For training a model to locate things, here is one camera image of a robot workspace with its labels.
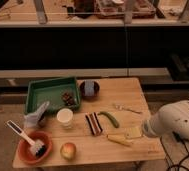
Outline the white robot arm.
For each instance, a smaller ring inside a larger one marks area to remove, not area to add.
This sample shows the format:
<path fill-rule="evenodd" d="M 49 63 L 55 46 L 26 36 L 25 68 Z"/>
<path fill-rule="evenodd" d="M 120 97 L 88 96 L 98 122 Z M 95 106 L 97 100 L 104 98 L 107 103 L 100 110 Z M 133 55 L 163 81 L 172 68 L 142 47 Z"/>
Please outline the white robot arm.
<path fill-rule="evenodd" d="M 189 139 L 189 100 L 163 105 L 154 115 L 142 121 L 139 130 L 149 138 L 175 132 Z"/>

